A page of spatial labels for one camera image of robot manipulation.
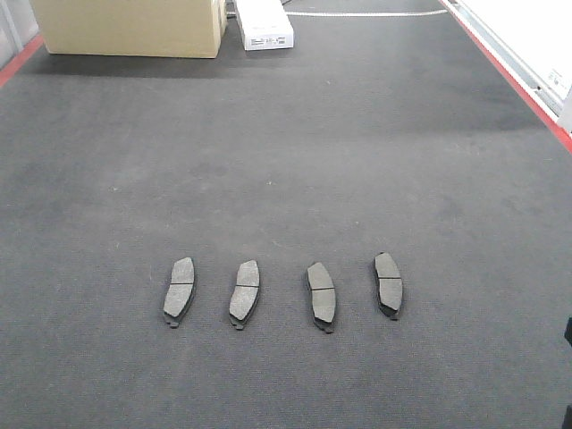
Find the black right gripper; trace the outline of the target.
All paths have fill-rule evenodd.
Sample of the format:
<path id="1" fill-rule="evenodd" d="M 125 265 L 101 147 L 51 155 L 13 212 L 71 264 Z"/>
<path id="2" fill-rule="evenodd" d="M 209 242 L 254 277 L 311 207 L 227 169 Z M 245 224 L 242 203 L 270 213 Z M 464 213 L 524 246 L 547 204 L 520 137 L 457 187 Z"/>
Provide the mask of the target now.
<path id="1" fill-rule="evenodd" d="M 572 345 L 572 316 L 568 318 L 566 329 L 564 331 L 564 338 L 569 345 Z"/>

